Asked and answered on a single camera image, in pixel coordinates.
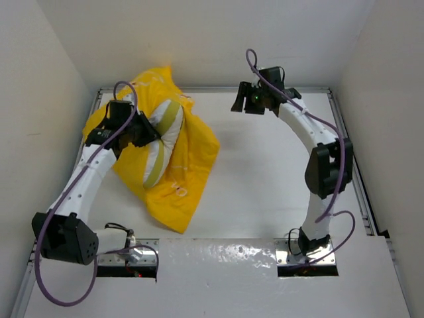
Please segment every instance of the wire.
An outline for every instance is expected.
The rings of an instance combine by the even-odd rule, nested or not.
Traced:
[[[125,270],[127,270],[128,273],[136,276],[136,277],[142,277],[141,274],[139,272],[137,272],[136,270],[132,270],[129,266],[128,266],[128,261],[125,262]]]
[[[138,105],[137,92],[135,91],[135,88],[129,82],[118,81],[113,88],[113,97],[116,100],[116,98],[117,98],[116,97],[117,88],[121,84],[125,84],[125,85],[129,86],[132,93],[134,94],[134,108],[132,109],[130,116],[124,122],[124,124],[117,131],[115,131],[115,133],[113,133],[102,145],[100,145],[100,147],[89,157],[87,164],[81,169],[81,172],[76,176],[76,178],[72,181],[72,183],[69,185],[69,187],[67,187],[65,189],[65,191],[62,193],[62,195],[57,200],[56,204],[47,213],[47,218],[46,218],[45,222],[43,223],[41,230],[40,230],[40,233],[39,233],[38,238],[37,238],[37,243],[36,243],[36,248],[35,248],[35,257],[34,257],[34,270],[35,270],[35,278],[36,278],[37,284],[38,284],[42,294],[49,301],[51,301],[52,303],[54,303],[56,305],[62,306],[62,307],[75,306],[75,305],[81,303],[90,294],[90,292],[93,289],[95,278],[96,278],[96,275],[97,275],[97,258],[94,258],[93,278],[91,279],[90,285],[89,285],[87,291],[85,292],[85,294],[83,294],[79,299],[77,299],[75,301],[69,301],[69,302],[60,301],[59,299],[56,299],[55,297],[53,297],[53,295],[51,295],[48,292],[48,290],[46,289],[46,286],[44,285],[44,283],[42,281],[41,272],[40,272],[40,255],[41,255],[42,241],[44,240],[44,236],[46,235],[48,225],[50,224],[55,212],[58,210],[59,206],[63,203],[65,198],[67,198],[67,196],[72,191],[72,189],[76,186],[76,184],[79,182],[79,180],[82,178],[82,176],[85,174],[85,172],[89,168],[89,164],[94,160],[94,158],[97,156],[97,154],[105,148],[106,145],[108,145],[116,136],[118,136],[125,129],[126,126],[128,126],[128,124],[131,122],[134,115],[136,114],[137,105]],[[138,247],[138,246],[132,246],[132,247],[128,248],[127,250],[132,249],[132,248],[136,248],[136,247]]]
[[[254,63],[252,63],[252,61],[250,61],[249,58],[249,53],[252,53],[254,56]],[[269,81],[266,80],[266,78],[264,78],[258,71],[258,69],[256,68],[256,65],[258,63],[258,55],[256,54],[256,52],[251,49],[248,48],[246,50],[246,60],[247,63],[250,66],[250,69],[252,70],[253,73],[255,73],[261,81],[263,81],[270,89],[272,89],[273,91],[275,91],[276,93],[280,94],[282,97],[284,97],[286,100],[288,100],[294,107],[296,107],[297,109],[299,109],[300,111],[303,111],[303,107],[300,106],[298,103],[296,103],[292,98],[290,98],[290,96],[288,96],[287,94],[285,94],[283,91],[281,91],[280,89],[278,89],[277,87],[275,87],[274,85],[272,85]],[[319,121],[320,123],[330,127],[331,129],[334,130],[334,132],[337,134],[337,137],[339,138],[339,144],[340,144],[340,170],[339,170],[339,175],[337,177],[337,182],[336,182],[336,187],[333,193],[333,196],[330,200],[329,205],[327,206],[326,210],[324,211],[324,213],[322,215],[320,215],[316,220],[315,223],[319,223],[321,222],[325,217],[328,217],[330,214],[331,209],[333,208],[336,198],[340,192],[340,188],[341,188],[341,184],[342,184],[342,180],[343,180],[343,174],[345,173],[345,140],[343,139],[343,136],[340,132],[340,130],[334,126],[332,123],[329,123],[328,121],[325,121],[324,119],[321,119],[313,114],[311,114],[309,111],[305,112],[305,115],[307,115],[308,117]],[[348,241],[348,239],[351,238],[351,236],[353,235],[353,232],[355,230],[355,226],[356,226],[356,221],[355,221],[355,216],[352,214],[352,212],[350,211],[341,211],[341,212],[337,212],[337,213],[333,213],[333,216],[336,217],[337,215],[341,215],[341,214],[349,214],[350,217],[352,217],[352,229],[350,230],[350,233],[348,234],[348,236],[342,241],[342,243],[340,243],[337,247],[335,247],[332,251],[330,251],[330,253],[328,253],[325,256],[322,256],[320,258],[316,258],[308,263],[305,264],[301,264],[299,266],[294,266],[293,268],[298,268],[298,267],[303,267],[305,265],[310,265],[310,264],[314,264],[319,262],[320,260],[324,259],[325,257],[331,255],[332,253],[336,252],[340,247],[342,247],[344,244],[346,244],[346,242]]]
[[[290,254],[291,254],[291,255],[293,255],[293,256],[297,256],[297,255],[302,254],[302,252],[299,252],[299,253],[297,253],[297,254],[293,254],[293,252],[292,252],[292,246],[291,246],[291,242],[292,242],[292,240],[291,240],[291,235],[292,235],[292,232],[293,232],[294,230],[299,230],[299,229],[294,228],[294,229],[291,229],[291,230],[289,231],[289,237],[288,237],[288,248],[289,248],[289,252],[290,252]]]
[[[105,229],[118,229],[118,230],[124,230],[124,231],[128,230],[123,225],[120,225],[120,224],[114,223],[114,222],[108,222],[108,223],[106,223]]]
[[[283,70],[283,82],[284,82],[284,80],[286,79],[286,71],[281,66],[278,66],[278,67]]]

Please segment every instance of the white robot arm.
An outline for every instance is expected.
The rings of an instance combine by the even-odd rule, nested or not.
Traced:
[[[143,112],[137,113],[131,122],[113,140],[107,140],[121,131],[124,122],[134,112],[130,101],[111,101],[102,122],[93,129],[85,141],[81,159],[74,170],[65,189],[69,193],[56,210],[61,193],[47,213],[36,213],[32,219],[32,229],[39,238],[41,228],[51,211],[55,210],[41,242],[41,255],[45,258],[75,262],[87,265],[98,254],[122,250],[135,244],[133,232],[124,227],[112,227],[106,224],[104,229],[96,231],[87,226],[91,204],[106,173],[121,154],[121,151],[132,143],[134,146],[145,146],[160,138],[158,132],[149,123]],[[137,259],[137,249],[129,249],[128,260]]]
[[[299,137],[309,153],[305,171],[305,181],[311,192],[306,219],[299,229],[298,245],[306,255],[319,247],[326,246],[330,240],[330,217],[317,221],[326,211],[333,198],[340,171],[340,148],[337,136],[328,131],[323,124],[306,115],[307,107],[301,95],[294,89],[284,89],[284,77],[280,68],[259,71],[268,82],[284,91],[299,107],[288,103],[281,95],[275,94],[267,85],[241,82],[237,99],[231,111],[263,115],[265,108],[287,123]],[[340,192],[352,180],[353,146],[348,138],[344,139],[345,165]]]

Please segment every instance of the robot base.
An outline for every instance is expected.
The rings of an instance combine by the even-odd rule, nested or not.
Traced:
[[[300,253],[297,239],[291,239],[289,251],[289,241],[286,238],[275,240],[276,244],[276,261],[278,269],[278,277],[293,277],[293,276],[338,276],[336,258],[333,253],[326,258],[320,260],[316,264],[304,265],[306,260],[310,262],[320,258],[333,250],[331,240],[325,247],[320,247],[306,256]]]
[[[136,244],[143,244],[154,248],[159,253],[159,240],[137,238]],[[139,249],[142,256],[137,263],[127,263],[118,254],[104,254],[98,256],[99,267],[97,277],[136,277],[156,278],[156,256],[148,249]]]

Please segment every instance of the yellow fabric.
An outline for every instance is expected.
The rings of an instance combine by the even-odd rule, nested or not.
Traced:
[[[149,145],[136,148],[129,144],[113,166],[129,189],[145,202],[149,213],[169,228],[183,233],[201,199],[207,178],[219,151],[219,142],[201,119],[191,114],[193,100],[182,95],[172,81],[170,68],[154,68],[138,75],[132,83],[138,96],[138,109],[149,118],[163,101],[171,99],[183,107],[184,119],[170,163],[160,181],[145,189],[143,175]],[[122,89],[122,99],[131,90]],[[94,129],[105,116],[105,107],[88,119],[83,134]]]

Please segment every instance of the metal mounting plate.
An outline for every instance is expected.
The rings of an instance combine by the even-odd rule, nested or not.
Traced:
[[[331,240],[327,246],[318,248],[317,250],[308,253],[306,256],[302,254],[296,255],[300,253],[297,240],[292,239],[290,241],[290,247],[293,254],[289,251],[288,242],[289,240],[286,238],[275,240],[279,276],[338,276],[336,257],[334,253],[331,252],[333,250]],[[299,266],[304,264],[307,259],[312,261],[327,255],[328,253],[330,253],[330,255],[313,265],[305,267]]]
[[[159,253],[159,240],[157,238],[137,238],[136,244],[143,244],[150,246]],[[153,251],[147,248],[138,248],[138,251],[142,254],[142,257],[137,263],[129,264],[129,267],[156,267],[156,255]],[[99,266],[110,266],[110,267],[125,267],[125,261],[117,254],[104,254],[98,256]]]

